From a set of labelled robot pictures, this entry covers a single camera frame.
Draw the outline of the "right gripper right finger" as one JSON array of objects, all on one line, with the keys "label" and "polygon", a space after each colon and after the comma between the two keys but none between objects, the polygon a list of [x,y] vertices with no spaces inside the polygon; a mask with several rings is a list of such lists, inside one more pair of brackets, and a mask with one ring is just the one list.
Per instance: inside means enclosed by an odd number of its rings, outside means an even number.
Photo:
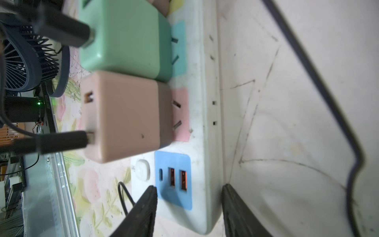
[{"label": "right gripper right finger", "polygon": [[222,188],[226,237],[272,237],[231,184]]}]

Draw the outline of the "green USB adapter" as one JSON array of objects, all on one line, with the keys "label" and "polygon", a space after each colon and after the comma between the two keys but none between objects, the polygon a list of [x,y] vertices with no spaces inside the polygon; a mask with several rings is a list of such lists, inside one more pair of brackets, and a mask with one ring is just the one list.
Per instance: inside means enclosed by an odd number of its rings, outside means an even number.
[{"label": "green USB adapter", "polygon": [[79,1],[79,20],[94,40],[79,50],[81,66],[160,82],[172,78],[171,25],[148,1]]}]

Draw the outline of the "white power strip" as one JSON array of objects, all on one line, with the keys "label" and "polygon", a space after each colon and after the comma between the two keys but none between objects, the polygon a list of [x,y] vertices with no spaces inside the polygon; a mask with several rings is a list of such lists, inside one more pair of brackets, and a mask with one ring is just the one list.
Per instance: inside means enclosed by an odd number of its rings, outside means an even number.
[{"label": "white power strip", "polygon": [[174,141],[131,159],[132,196],[158,191],[156,237],[208,235],[224,184],[215,1],[171,1]]}]

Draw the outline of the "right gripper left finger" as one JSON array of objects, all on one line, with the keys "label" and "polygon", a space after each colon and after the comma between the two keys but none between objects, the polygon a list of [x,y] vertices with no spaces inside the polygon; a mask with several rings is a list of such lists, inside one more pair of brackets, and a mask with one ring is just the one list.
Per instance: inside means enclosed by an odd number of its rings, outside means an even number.
[{"label": "right gripper left finger", "polygon": [[152,237],[157,206],[157,189],[149,186],[111,237]]}]

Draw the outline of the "pink USB adapter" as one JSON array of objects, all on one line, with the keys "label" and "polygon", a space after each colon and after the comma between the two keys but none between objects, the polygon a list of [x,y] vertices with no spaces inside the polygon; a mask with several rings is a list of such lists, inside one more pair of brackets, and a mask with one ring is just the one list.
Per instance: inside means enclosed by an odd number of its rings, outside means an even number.
[{"label": "pink USB adapter", "polygon": [[148,0],[163,16],[167,16],[169,12],[169,0]]},{"label": "pink USB adapter", "polygon": [[173,142],[168,84],[96,71],[81,82],[82,125],[91,135],[85,157],[104,164],[155,151]]}]

